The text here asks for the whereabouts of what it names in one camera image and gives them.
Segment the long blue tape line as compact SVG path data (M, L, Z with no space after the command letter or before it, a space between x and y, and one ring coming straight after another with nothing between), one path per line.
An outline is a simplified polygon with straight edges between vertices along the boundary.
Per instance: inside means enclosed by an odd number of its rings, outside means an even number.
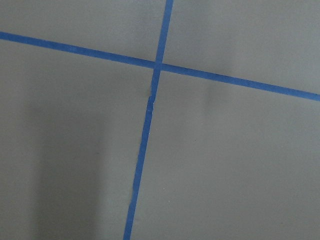
M93 58L98 58L103 60L109 60L113 62L119 62L119 63L129 64L129 65L134 65L134 66L139 66L139 67L144 67L149 69L152 69L155 66L155 62L150 60L95 50L91 48L80 47L76 45L70 45L70 44L65 44L65 43L60 43L60 42L55 42L50 40L44 40L44 39L39 39L39 38L34 38L29 36L23 36L23 35L3 32L3 31L0 33L0 39L4 41L10 41L10 42L21 43L21 44L26 44L26 45L31 45L31 46L36 46L36 47L41 47L46 49L68 52L72 54L83 55L83 56L88 56L88 57L93 57ZM185 68L185 67L180 67L180 66L171 65L171 64L163 63L160 69L165 72L186 75L186 76L191 76L196 78L202 78L206 80L212 80L216 82L227 83L227 84L267 91L267 92L273 92L277 94L288 95L288 96L308 99L308 100L317 101L317 102L320 100L320 95L317 93L312 93L312 92L307 92L303 90L282 87L282 86L277 86L273 84L237 78L237 77L231 77L231 76L226 76L226 75L221 75L217 73L211 73L211 72L206 72L206 71L201 71L201 70L196 70L191 68Z

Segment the crossing blue tape line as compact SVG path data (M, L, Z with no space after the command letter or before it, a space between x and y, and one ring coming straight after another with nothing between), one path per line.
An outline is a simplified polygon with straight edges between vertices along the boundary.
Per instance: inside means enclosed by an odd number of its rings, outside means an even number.
M172 0L167 0L165 2L161 30L160 30L160 35L159 35L159 40L157 45L157 52L156 52L156 57L154 61L152 79L150 84L150 95L146 105L145 118L144 118L142 133L141 133L141 141L140 141L137 162L136 162L136 167L134 172L134 179L132 183L131 200L128 206L128 212L127 212L127 217L126 217L126 222L125 222L125 227L123 232L124 240L129 240L132 234L132 228L133 228L136 206L137 206L137 201L139 196L141 178L142 178L142 173L144 168L144 161L145 161L146 151L148 147L150 128L152 124L154 104L156 101L158 85L159 85L160 75L162 71L163 58L164 58L164 53L166 48L166 42L167 42L168 30L169 30L171 15L172 15L173 4L174 2Z

